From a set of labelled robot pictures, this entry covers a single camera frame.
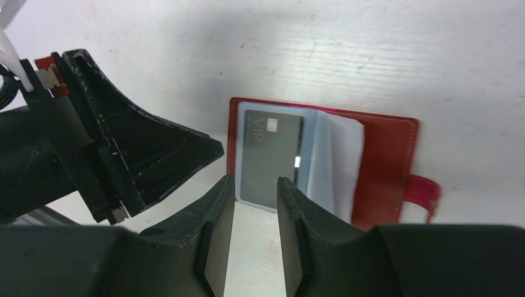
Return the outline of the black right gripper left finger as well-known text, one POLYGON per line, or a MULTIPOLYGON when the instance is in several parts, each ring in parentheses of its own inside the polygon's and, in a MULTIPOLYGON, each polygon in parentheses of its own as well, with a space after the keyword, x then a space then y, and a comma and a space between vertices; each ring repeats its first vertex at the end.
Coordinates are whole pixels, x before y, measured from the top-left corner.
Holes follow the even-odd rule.
POLYGON ((235 181, 221 178, 140 233, 116 226, 1 228, 2 296, 223 296, 235 181))

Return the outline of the black VIP card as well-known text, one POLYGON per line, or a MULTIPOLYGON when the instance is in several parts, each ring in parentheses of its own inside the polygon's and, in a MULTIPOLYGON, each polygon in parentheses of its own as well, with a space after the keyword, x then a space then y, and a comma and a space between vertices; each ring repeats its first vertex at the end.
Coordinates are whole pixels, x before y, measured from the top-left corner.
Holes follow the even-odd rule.
POLYGON ((245 111, 240 198, 277 208, 277 180, 296 178, 304 117, 268 111, 245 111))

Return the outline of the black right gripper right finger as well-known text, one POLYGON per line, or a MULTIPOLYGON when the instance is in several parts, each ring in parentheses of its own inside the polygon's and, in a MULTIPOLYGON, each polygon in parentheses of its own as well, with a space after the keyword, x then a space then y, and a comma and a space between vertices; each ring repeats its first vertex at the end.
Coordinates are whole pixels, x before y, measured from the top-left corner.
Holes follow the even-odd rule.
POLYGON ((523 296, 524 230, 378 225, 360 230, 277 182, 287 296, 523 296))

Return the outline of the red leather card holder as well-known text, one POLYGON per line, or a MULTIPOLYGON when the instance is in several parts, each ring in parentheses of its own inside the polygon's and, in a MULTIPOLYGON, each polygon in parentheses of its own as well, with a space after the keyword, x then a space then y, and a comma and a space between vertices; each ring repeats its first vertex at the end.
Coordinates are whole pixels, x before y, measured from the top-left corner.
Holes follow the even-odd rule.
POLYGON ((234 97, 229 110, 227 173, 235 177, 238 202, 268 212, 277 210, 240 198, 246 110, 304 117, 292 182, 341 220, 363 230, 398 223, 407 203, 424 209, 424 223, 434 219, 440 185, 410 172, 420 126, 417 119, 234 97))

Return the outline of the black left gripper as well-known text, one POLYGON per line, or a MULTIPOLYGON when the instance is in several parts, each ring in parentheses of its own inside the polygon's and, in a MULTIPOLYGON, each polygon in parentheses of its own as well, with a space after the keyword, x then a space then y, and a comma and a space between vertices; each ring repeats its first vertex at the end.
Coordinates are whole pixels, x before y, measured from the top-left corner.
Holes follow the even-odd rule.
POLYGON ((21 60, 33 85, 1 111, 1 222, 78 192, 95 221, 134 217, 223 155, 207 134, 150 114, 121 93, 89 52, 21 60))

